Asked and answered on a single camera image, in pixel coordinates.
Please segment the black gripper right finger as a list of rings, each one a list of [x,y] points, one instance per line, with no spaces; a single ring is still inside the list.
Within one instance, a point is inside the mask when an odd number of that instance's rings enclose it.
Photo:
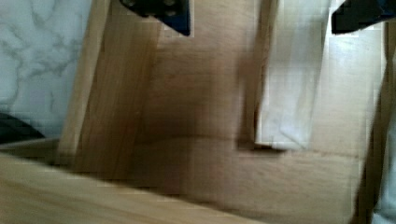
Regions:
[[[346,0],[331,16],[332,33],[353,33],[395,17],[396,0]]]

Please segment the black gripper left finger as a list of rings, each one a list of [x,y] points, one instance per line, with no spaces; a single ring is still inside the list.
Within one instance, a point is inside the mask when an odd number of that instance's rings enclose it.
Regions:
[[[142,18],[153,17],[181,35],[191,35],[189,0],[120,0],[120,3]]]

